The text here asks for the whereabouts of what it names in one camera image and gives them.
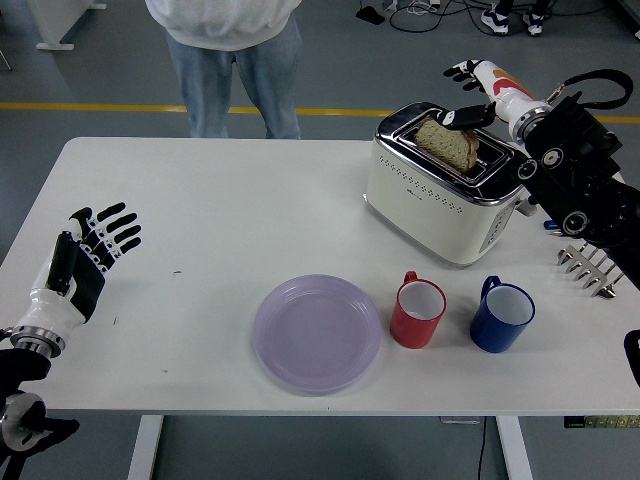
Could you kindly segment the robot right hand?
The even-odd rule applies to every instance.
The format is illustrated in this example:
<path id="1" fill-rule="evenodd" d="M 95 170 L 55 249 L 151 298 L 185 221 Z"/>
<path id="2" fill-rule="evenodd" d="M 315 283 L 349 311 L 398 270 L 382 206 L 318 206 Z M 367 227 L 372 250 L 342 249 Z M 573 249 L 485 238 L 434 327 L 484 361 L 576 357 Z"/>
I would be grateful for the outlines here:
<path id="1" fill-rule="evenodd" d="M 444 72 L 455 82 L 466 82 L 465 91 L 478 88 L 487 95 L 486 105 L 441 110 L 435 121 L 449 130 L 471 130 L 489 126 L 496 118 L 511 128 L 550 111 L 550 106 L 536 100 L 517 80 L 488 60 L 465 60 Z"/>

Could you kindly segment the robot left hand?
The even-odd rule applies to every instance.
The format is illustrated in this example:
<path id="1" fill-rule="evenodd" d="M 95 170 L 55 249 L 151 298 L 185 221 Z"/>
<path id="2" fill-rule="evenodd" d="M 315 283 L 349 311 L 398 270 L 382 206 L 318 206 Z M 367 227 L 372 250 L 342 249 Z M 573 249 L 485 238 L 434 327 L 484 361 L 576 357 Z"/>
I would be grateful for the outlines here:
<path id="1" fill-rule="evenodd" d="M 84 207 L 69 217 L 30 292 L 21 323 L 61 336 L 93 315 L 106 274 L 141 244 L 137 214 L 116 203 L 95 213 Z"/>

